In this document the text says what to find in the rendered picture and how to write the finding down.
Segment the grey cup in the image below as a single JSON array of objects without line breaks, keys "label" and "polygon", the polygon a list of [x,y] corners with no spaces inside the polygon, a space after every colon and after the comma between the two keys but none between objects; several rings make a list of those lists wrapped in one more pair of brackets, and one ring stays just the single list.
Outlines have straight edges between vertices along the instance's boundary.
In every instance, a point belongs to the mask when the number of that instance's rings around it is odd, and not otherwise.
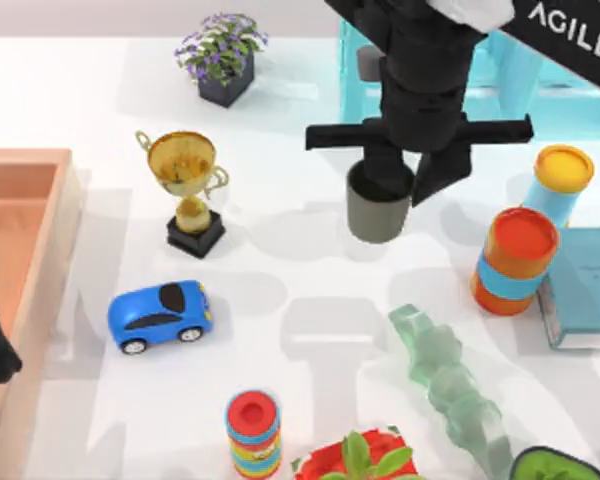
[{"label": "grey cup", "polygon": [[347,223],[352,235],[371,244],[382,244],[398,237],[411,205],[414,175],[406,168],[390,191],[369,179],[363,161],[356,162],[346,177]]}]

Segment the light blue rack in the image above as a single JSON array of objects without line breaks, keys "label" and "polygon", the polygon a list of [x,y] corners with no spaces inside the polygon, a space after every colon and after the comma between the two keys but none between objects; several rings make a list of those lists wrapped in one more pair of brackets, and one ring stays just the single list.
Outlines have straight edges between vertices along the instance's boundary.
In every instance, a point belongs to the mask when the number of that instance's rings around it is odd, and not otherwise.
[{"label": "light blue rack", "polygon": [[[380,85],[358,76],[357,51],[368,39],[347,21],[339,25],[340,117],[358,122],[379,113]],[[514,118],[545,112],[550,103],[581,103],[587,121],[600,120],[600,88],[520,42],[495,33],[474,49],[464,109],[475,118]]]}]

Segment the grey rounded box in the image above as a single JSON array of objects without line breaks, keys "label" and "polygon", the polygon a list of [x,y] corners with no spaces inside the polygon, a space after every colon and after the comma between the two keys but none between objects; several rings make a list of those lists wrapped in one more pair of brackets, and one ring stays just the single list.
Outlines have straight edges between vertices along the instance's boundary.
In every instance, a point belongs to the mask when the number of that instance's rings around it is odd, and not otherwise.
[{"label": "grey rounded box", "polygon": [[358,77],[362,82],[379,82],[379,63],[382,52],[373,45],[365,45],[357,49]]}]

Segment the blue can with yellow lid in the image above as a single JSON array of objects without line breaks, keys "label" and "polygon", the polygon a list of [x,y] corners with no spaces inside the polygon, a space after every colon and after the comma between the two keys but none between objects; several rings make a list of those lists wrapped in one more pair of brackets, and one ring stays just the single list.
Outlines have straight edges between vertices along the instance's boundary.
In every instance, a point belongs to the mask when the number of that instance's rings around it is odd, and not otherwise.
[{"label": "blue can with yellow lid", "polygon": [[522,206],[542,213],[557,228],[565,228],[594,176],[591,158],[576,147],[549,145],[538,153],[533,171]]}]

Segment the orange can with blue band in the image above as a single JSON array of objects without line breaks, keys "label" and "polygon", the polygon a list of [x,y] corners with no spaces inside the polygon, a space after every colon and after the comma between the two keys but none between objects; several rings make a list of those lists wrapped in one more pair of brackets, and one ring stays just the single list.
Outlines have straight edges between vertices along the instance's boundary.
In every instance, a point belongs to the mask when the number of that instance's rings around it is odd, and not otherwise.
[{"label": "orange can with blue band", "polygon": [[491,223],[471,279],[476,303],[499,316],[524,312],[559,242],[558,230],[544,214],[526,207],[501,211]]}]

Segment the purple flowers in black pot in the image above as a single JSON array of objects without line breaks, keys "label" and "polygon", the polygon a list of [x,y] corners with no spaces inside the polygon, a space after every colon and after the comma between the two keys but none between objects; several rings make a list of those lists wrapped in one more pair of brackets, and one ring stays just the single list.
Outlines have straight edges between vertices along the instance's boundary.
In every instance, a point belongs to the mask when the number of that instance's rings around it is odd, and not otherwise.
[{"label": "purple flowers in black pot", "polygon": [[268,35],[242,13],[215,13],[174,50],[178,66],[197,84],[199,96],[230,107],[255,77],[255,54]]}]

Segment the light blue book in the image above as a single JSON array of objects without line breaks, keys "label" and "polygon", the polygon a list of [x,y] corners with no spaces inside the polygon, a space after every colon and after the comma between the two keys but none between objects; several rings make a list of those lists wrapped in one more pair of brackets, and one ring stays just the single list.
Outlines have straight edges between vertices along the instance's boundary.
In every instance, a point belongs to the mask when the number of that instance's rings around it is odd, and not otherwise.
[{"label": "light blue book", "polygon": [[538,290],[548,343],[600,350],[600,228],[566,228]]}]

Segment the clear green glass bottle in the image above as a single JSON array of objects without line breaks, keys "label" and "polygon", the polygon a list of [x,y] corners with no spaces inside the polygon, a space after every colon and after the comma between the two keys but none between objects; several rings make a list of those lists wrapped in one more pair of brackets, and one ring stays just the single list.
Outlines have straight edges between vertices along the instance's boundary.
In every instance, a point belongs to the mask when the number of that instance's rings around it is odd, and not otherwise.
[{"label": "clear green glass bottle", "polygon": [[453,329],[412,304],[390,312],[389,320],[409,352],[409,378],[425,388],[449,440],[471,455],[488,480],[509,480],[513,453],[501,412],[463,363],[463,344]]}]

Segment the gold trophy on black base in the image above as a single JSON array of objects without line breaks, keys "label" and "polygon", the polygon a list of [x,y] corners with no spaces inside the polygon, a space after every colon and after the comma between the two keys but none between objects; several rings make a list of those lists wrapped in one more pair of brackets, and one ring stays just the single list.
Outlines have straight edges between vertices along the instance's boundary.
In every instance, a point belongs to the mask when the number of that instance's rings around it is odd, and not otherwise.
[{"label": "gold trophy on black base", "polygon": [[230,180],[228,172],[216,164],[214,144],[191,131],[174,131],[151,140],[138,130],[135,138],[146,152],[148,167],[158,184],[179,199],[167,224],[167,242],[204,258],[225,233],[221,215],[205,200]]}]

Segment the blue toy car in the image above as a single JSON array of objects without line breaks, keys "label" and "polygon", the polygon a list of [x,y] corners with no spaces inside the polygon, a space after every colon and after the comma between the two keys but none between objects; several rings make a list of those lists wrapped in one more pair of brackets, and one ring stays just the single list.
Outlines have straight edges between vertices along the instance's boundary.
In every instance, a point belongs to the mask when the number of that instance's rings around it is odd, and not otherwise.
[{"label": "blue toy car", "polygon": [[114,343],[126,355],[163,343],[195,342],[213,329],[208,297],[197,280],[121,294],[112,300],[107,320]]}]

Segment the stack of coloured rings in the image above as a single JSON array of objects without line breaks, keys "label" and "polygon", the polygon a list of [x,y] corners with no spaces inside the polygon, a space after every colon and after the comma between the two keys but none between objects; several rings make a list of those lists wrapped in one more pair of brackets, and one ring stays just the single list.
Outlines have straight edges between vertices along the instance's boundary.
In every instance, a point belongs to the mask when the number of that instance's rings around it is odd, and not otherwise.
[{"label": "stack of coloured rings", "polygon": [[267,480],[281,463],[280,412],[260,390],[238,393],[229,402],[225,424],[236,471],[247,480]]}]

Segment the green plant in red pot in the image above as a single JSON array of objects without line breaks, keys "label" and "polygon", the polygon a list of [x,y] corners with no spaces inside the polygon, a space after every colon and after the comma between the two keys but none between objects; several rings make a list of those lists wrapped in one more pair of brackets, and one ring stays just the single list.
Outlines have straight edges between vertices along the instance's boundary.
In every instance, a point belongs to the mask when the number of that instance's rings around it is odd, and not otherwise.
[{"label": "green plant in red pot", "polygon": [[351,431],[292,462],[293,480],[426,480],[395,426]]}]

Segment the black and green bowl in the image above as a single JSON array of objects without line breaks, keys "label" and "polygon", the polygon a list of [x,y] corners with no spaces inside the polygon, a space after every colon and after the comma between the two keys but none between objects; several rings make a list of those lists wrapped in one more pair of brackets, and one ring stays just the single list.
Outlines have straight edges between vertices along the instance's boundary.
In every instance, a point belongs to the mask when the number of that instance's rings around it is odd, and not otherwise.
[{"label": "black and green bowl", "polygon": [[515,458],[509,480],[600,480],[600,470],[562,451],[533,446]]}]

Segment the shallow salmon-coloured box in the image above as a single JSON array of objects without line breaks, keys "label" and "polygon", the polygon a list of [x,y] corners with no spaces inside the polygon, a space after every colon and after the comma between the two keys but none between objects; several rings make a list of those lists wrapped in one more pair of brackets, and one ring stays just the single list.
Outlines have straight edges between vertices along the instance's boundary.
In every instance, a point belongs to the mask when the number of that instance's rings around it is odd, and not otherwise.
[{"label": "shallow salmon-coloured box", "polygon": [[68,149],[0,149],[0,324],[23,362],[0,385],[0,480],[21,480],[81,215]]}]

